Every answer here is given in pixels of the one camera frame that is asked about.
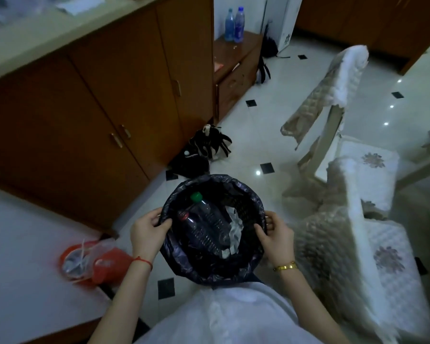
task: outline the paper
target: paper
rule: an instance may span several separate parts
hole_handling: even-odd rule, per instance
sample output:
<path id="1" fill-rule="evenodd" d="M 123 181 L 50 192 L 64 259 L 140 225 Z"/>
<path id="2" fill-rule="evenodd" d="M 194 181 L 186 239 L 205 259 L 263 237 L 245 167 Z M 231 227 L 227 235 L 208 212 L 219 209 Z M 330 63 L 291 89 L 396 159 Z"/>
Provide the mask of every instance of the paper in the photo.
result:
<path id="1" fill-rule="evenodd" d="M 77 14 L 95 8 L 104 2 L 105 0 L 71 0 L 68 2 L 61 2 L 60 4 L 57 4 L 56 7 L 72 16 L 76 16 Z"/>

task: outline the countertop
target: countertop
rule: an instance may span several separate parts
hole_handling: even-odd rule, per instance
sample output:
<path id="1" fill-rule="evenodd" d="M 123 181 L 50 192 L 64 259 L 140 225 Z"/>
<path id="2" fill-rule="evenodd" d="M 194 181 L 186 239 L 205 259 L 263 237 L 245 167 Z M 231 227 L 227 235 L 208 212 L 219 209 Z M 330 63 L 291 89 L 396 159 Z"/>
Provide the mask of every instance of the countertop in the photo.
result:
<path id="1" fill-rule="evenodd" d="M 154 1 L 105 0 L 77 16 L 52 7 L 6 24 L 0 28 L 0 77 Z"/>

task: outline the wooden door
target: wooden door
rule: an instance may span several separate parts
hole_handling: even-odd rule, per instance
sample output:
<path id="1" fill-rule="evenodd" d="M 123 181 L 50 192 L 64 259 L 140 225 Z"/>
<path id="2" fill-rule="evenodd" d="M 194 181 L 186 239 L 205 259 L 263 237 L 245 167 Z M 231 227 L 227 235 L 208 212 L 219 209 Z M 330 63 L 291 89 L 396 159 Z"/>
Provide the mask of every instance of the wooden door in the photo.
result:
<path id="1" fill-rule="evenodd" d="M 0 182 L 57 211 L 109 228 L 145 188 L 145 174 L 114 136 L 66 57 L 0 79 Z"/>
<path id="2" fill-rule="evenodd" d="M 412 58 L 430 46 L 430 0 L 401 0 L 398 6 L 373 49 Z"/>
<path id="3" fill-rule="evenodd" d="M 337 39 L 356 0 L 303 0 L 296 27 L 319 36 Z"/>
<path id="4" fill-rule="evenodd" d="M 149 179 L 184 147 L 154 9 L 81 40 L 70 57 Z"/>
<path id="5" fill-rule="evenodd" d="M 401 0 L 356 0 L 350 16 L 339 31 L 338 40 L 371 48 L 390 18 L 399 11 L 400 3 Z"/>
<path id="6" fill-rule="evenodd" d="M 167 0 L 156 9 L 183 132 L 213 116 L 213 0 Z"/>

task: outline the trash bin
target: trash bin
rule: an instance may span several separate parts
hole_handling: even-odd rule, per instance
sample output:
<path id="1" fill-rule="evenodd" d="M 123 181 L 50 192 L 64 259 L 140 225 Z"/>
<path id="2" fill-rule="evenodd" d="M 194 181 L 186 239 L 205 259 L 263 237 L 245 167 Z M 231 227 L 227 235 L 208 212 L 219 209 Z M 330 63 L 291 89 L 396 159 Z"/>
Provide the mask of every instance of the trash bin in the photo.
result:
<path id="1" fill-rule="evenodd" d="M 192 204 L 191 195 L 195 192 L 224 212 L 226 206 L 236 209 L 243 230 L 235 254 L 220 258 L 189 243 L 178 212 Z M 253 273 L 263 256 L 253 226 L 258 223 L 266 231 L 263 203 L 250 187 L 228 175 L 202 175 L 178 185 L 163 206 L 160 224 L 167 218 L 172 219 L 172 228 L 167 232 L 161 253 L 176 275 L 195 283 L 211 286 L 241 283 Z"/>

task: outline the wall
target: wall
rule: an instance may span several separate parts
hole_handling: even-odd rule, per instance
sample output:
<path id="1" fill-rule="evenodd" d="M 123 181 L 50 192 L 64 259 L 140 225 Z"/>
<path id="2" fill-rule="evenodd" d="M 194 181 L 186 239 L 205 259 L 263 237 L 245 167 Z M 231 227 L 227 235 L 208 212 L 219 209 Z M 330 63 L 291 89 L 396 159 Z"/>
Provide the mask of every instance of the wall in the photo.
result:
<path id="1" fill-rule="evenodd" d="M 59 255 L 99 233 L 0 191 L 0 344 L 22 343 L 101 317 L 109 301 L 58 272 Z"/>
<path id="2" fill-rule="evenodd" d="M 232 8 L 234 16 L 239 6 L 244 7 L 245 30 L 260 33 L 266 0 L 214 0 L 214 35 L 215 39 L 225 33 L 225 18 Z"/>

